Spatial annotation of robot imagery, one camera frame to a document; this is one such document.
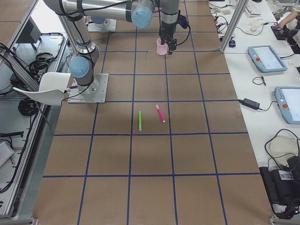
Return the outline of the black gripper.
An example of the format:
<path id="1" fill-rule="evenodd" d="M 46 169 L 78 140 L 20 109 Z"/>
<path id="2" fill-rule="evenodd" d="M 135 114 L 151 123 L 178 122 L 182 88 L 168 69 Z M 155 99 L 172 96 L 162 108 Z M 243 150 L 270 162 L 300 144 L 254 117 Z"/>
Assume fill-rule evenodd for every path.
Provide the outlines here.
<path id="1" fill-rule="evenodd" d="M 160 44 L 168 44 L 168 54 L 171 55 L 176 50 L 176 39 L 173 37 L 176 31 L 176 23 L 161 22 L 159 28 Z"/>

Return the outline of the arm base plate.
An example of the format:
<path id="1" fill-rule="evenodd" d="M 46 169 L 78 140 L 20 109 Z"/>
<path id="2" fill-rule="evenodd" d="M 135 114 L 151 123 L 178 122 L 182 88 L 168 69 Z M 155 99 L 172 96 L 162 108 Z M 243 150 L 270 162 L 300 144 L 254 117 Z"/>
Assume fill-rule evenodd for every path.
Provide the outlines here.
<path id="1" fill-rule="evenodd" d="M 88 32 L 115 32 L 117 20 L 91 17 L 87 23 Z"/>
<path id="2" fill-rule="evenodd" d="M 72 89 L 67 99 L 71 104 L 92 104 L 105 103 L 109 74 L 95 74 L 93 83 L 85 89 L 83 86 L 78 86 L 73 79 L 72 86 L 77 86 Z"/>

